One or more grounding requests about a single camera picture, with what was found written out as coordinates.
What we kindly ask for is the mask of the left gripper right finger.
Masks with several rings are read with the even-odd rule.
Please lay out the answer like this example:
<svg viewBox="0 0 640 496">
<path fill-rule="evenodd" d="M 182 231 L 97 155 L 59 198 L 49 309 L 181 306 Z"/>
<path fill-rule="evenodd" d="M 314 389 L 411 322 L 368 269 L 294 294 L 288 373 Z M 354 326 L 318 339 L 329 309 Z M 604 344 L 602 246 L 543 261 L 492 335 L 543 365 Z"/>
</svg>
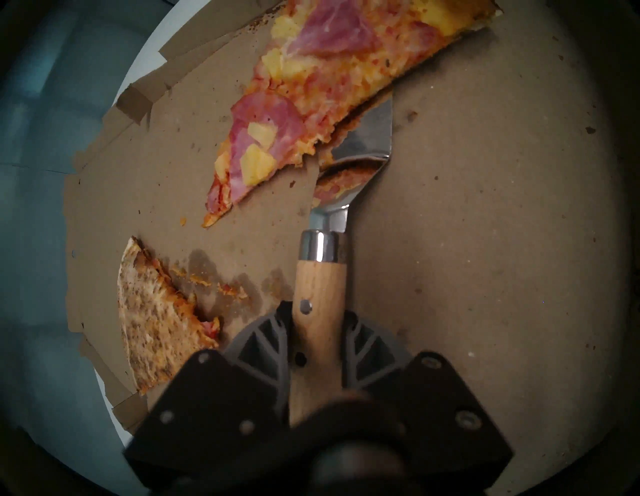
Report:
<svg viewBox="0 0 640 496">
<path fill-rule="evenodd" d="M 342 384 L 393 411 L 408 468 L 422 485 L 493 485 L 513 457 L 447 359 L 411 354 L 391 331 L 352 311 L 342 327 Z"/>
</svg>

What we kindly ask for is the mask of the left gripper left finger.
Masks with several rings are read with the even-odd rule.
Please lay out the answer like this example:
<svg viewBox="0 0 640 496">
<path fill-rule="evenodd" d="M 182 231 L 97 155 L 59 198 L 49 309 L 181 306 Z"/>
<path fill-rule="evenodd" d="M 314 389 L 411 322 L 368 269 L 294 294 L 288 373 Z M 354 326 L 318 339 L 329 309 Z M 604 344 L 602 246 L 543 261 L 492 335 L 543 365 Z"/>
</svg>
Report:
<svg viewBox="0 0 640 496">
<path fill-rule="evenodd" d="M 124 449 L 137 476 L 196 476 L 288 426 L 292 307 L 187 359 Z"/>
</svg>

